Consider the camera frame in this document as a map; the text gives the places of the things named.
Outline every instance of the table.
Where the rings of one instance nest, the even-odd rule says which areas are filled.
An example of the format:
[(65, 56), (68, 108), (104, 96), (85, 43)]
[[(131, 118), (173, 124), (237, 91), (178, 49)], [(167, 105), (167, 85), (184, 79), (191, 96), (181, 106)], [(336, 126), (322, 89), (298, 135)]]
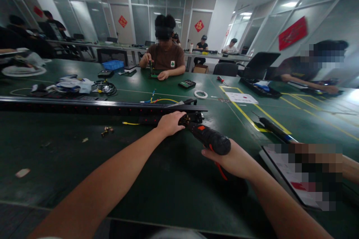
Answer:
[[(46, 69), (36, 77), (0, 77), (0, 95), (26, 94), (27, 90), (14, 90), (37, 83), (51, 85), (74, 73), (97, 80), (103, 67), (99, 63), (53, 60)], [(233, 138), (265, 168), (258, 154), (260, 146), (279, 141), (271, 133), (255, 129), (252, 120), (258, 120), (252, 110), (259, 115), (265, 111), (303, 143), (342, 144), (343, 153), (359, 161), (358, 121), (354, 120), (358, 118), (359, 90), (347, 89), (342, 96), (325, 100), (301, 95), (284, 83), (272, 83), (273, 88), (286, 93), (276, 100), (257, 96), (237, 77), (223, 76), (232, 87), (225, 88), (215, 75), (187, 72), (158, 81), (148, 79), (148, 74), (149, 70), (139, 68), (131, 77), (115, 74), (109, 81), (118, 87), (118, 94), (108, 99), (146, 101), (156, 89), (155, 98), (180, 101), (194, 98), (195, 90), (203, 90), (208, 98), (198, 99), (198, 105), (208, 108), (204, 124)], [(186, 90), (177, 86), (186, 79), (195, 81), (196, 87)], [(221, 103), (218, 97), (226, 98), (223, 90), (249, 93), (259, 105)], [(47, 209), (54, 208), (105, 160), (151, 130), (150, 126), (122, 124), (135, 122), (131, 117), (0, 112), (0, 119), (0, 200)], [(102, 138), (100, 134), (109, 125), (114, 127), (114, 134)], [(201, 143), (188, 131), (166, 138), (109, 218), (244, 238), (274, 238), (253, 190), (249, 188), (242, 198), (230, 190), (213, 162), (201, 155), (201, 149)], [(23, 168), (31, 172), (16, 178), (15, 173)], [(338, 204), (336, 212), (309, 211), (334, 238), (355, 238), (358, 234), (359, 210), (353, 204), (358, 204), (359, 191), (357, 186), (349, 186), (356, 193), (343, 189), (343, 204)]]
[[(75, 42), (75, 41), (67, 42), (67, 41), (58, 41), (58, 40), (49, 40), (49, 42), (63, 44), (63, 45), (73, 45), (73, 46), (76, 47), (77, 51), (79, 52), (81, 60), (82, 61), (85, 60), (85, 58), (84, 58), (84, 56), (82, 54), (82, 51), (80, 50), (81, 43), (78, 43), (78, 42)], [(99, 48), (99, 49), (100, 48), (103, 48), (103, 49), (122, 49), (122, 50), (125, 50), (125, 51), (131, 51), (132, 58), (133, 58), (133, 61), (134, 61), (134, 65), (137, 65), (135, 52), (144, 54), (148, 49), (148, 47), (132, 47), (131, 44), (123, 44), (123, 43), (106, 44), (105, 42), (100, 42), (98, 44), (94, 44), (94, 43), (89, 42), (89, 43), (86, 43), (86, 46), (88, 46), (91, 49), (91, 53), (92, 53), (93, 57), (95, 57), (95, 56), (94, 56), (92, 47)], [(213, 58), (213, 59), (218, 59), (218, 60), (232, 60), (232, 61), (235, 61), (235, 62), (242, 62), (242, 65), (243, 65), (243, 63), (249, 62), (251, 60), (251, 57), (247, 56), (247, 55), (228, 55), (228, 57), (223, 57), (222, 53), (218, 53), (216, 55), (215, 54), (203, 55), (203, 54), (201, 54), (199, 52), (196, 52), (196, 51), (194, 51), (193, 53), (185, 52), (184, 56), (188, 58), (187, 59), (187, 66), (186, 66), (186, 70), (188, 72), (191, 72), (193, 67), (194, 67), (194, 57)]]

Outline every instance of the white tape roll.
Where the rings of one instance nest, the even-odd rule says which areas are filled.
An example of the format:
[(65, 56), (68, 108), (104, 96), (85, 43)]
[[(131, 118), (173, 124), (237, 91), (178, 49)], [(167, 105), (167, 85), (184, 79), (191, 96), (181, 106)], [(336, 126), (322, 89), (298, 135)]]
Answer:
[(205, 93), (204, 91), (195, 91), (194, 96), (196, 96), (197, 98), (206, 99), (208, 97), (208, 94)]

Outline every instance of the fluorescent light panel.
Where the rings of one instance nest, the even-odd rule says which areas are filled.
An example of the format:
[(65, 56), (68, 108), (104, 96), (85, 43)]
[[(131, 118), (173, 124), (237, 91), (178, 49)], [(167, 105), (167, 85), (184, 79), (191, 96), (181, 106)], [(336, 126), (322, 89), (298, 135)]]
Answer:
[(297, 2), (289, 2), (289, 3), (283, 4), (282, 6), (295, 7), (296, 5), (297, 5)]

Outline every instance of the red screwdriver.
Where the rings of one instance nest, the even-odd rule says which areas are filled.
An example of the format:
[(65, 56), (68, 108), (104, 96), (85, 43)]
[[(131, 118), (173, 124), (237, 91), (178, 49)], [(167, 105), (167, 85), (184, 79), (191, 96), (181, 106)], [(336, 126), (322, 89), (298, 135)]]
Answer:
[(222, 82), (224, 85), (228, 87), (228, 84), (224, 82), (224, 79), (222, 79), (220, 76), (217, 77), (217, 80), (219, 80), (220, 82)]

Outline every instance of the blue storage bin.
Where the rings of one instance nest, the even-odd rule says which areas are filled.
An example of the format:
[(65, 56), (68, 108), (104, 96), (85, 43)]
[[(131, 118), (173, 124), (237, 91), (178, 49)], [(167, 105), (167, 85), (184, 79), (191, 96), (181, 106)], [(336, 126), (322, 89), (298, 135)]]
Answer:
[(109, 62), (104, 62), (102, 64), (103, 64), (104, 68), (107, 70), (117, 70), (117, 69), (123, 68), (125, 66), (123, 64), (123, 62), (119, 61), (119, 60), (112, 60)]

